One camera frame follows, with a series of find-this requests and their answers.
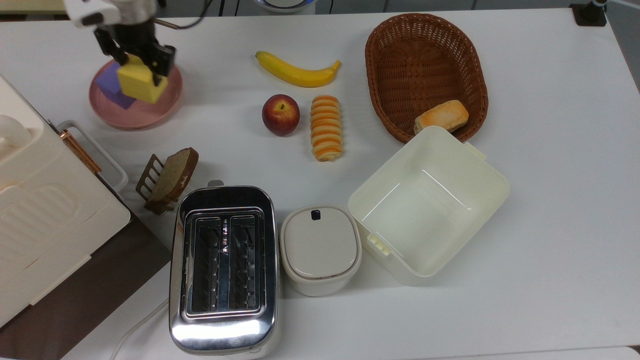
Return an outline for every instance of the bread roll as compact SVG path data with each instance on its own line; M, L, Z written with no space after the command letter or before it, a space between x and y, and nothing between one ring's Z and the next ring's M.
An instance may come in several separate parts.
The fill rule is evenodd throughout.
M422 129L428 126L440 126L450 133L467 123L469 112L458 100L450 100L425 111L415 118L413 128L417 135Z
M333 161L342 154L342 113L333 96L320 95L311 102L311 147L318 161Z

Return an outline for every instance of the white plastic container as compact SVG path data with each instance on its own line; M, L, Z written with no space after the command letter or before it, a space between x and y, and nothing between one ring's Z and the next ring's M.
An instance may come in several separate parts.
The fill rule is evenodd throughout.
M347 285L360 267L362 244L356 221L345 209L308 206L284 220L280 253L293 288L320 296Z
M349 198L364 247L401 283L437 273L502 205L509 183L469 143L422 130Z

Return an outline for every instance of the yellow sponge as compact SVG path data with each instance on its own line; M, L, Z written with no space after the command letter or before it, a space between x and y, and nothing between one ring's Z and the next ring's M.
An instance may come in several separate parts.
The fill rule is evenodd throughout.
M118 69L118 80L123 94L151 104L158 101L168 84L163 77L160 84L155 86L151 70L134 55L129 55L129 61Z

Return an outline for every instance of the toaster grate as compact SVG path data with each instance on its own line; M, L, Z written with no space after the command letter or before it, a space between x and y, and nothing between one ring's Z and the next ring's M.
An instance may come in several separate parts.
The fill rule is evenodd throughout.
M188 316L259 310L261 218L259 211L218 211L188 220Z

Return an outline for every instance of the bread bun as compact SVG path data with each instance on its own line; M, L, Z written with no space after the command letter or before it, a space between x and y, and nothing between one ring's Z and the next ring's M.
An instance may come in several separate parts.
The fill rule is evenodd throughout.
M458 100L450 100L425 111L415 118L413 128L417 135L422 129L428 126L440 126L450 133L464 126L469 119L469 112Z

